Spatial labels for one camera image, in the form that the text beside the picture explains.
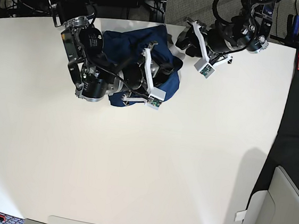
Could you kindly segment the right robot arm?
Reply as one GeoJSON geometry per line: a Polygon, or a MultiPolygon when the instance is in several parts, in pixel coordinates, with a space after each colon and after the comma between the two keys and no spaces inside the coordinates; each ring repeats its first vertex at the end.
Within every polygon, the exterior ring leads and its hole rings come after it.
{"type": "Polygon", "coordinates": [[[48,0],[68,58],[78,98],[101,101],[110,95],[124,106],[154,109],[166,99],[164,85],[175,72],[165,25],[130,32],[100,31],[90,0],[48,0]]]}

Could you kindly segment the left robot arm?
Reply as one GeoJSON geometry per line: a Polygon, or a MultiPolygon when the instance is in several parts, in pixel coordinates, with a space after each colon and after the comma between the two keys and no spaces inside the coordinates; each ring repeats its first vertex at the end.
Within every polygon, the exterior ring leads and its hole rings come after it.
{"type": "Polygon", "coordinates": [[[232,53],[247,50],[257,53],[268,47],[268,36],[272,25],[272,15],[278,0],[241,0],[239,15],[226,21],[218,12],[218,2],[214,0],[212,12],[215,22],[211,27],[186,18],[188,27],[178,36],[176,47],[190,57],[203,57],[200,40],[193,24],[200,26],[204,49],[211,64],[220,62],[232,53]]]}

